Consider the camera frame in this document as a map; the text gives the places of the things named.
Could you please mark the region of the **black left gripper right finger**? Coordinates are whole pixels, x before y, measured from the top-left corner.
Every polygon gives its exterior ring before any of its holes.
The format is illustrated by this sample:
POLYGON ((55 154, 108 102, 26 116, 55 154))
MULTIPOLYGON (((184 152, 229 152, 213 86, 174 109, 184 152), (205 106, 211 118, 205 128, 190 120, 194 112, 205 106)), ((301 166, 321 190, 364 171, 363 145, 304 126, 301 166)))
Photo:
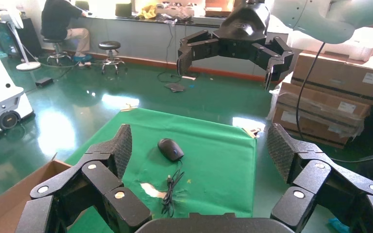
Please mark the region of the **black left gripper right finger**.
POLYGON ((333 162, 317 145, 292 138, 277 123, 267 147, 289 188, 271 218, 301 232, 317 205, 328 209, 352 233, 373 233, 373 181, 333 162))

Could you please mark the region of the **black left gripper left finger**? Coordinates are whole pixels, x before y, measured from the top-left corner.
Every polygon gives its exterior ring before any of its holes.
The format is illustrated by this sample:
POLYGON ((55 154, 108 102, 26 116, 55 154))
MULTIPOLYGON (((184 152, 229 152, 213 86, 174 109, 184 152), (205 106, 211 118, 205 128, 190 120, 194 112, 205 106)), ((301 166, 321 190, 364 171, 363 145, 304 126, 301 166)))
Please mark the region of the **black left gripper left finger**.
POLYGON ((36 185, 30 204, 39 203, 46 219, 30 231, 65 233, 90 207, 115 233, 134 233, 151 221, 150 209, 122 180, 132 145, 131 126, 122 124, 112 139, 91 145, 77 164, 36 185))

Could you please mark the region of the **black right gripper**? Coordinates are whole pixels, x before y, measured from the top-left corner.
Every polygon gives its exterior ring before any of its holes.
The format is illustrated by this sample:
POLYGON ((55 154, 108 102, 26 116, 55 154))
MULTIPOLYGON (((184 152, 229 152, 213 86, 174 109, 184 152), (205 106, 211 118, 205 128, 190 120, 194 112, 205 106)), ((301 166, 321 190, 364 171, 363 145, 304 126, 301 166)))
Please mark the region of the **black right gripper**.
POLYGON ((270 11, 265 3, 241 3, 213 34, 202 30, 180 40, 176 62, 178 75, 187 73, 193 61, 223 56, 251 60, 265 70, 263 87, 280 80, 289 70, 294 52, 276 36, 265 44, 270 11))

